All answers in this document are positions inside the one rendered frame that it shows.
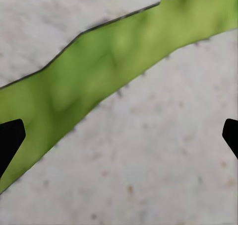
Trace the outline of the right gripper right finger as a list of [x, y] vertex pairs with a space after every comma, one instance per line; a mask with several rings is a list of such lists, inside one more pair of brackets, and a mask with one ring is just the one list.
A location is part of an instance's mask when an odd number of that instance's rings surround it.
[[225, 121], [222, 136], [238, 159], [238, 121], [228, 118]]

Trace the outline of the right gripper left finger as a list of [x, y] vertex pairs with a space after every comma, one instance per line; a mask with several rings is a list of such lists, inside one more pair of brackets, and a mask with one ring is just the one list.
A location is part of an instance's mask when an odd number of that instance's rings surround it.
[[23, 121], [0, 124], [0, 178], [26, 137]]

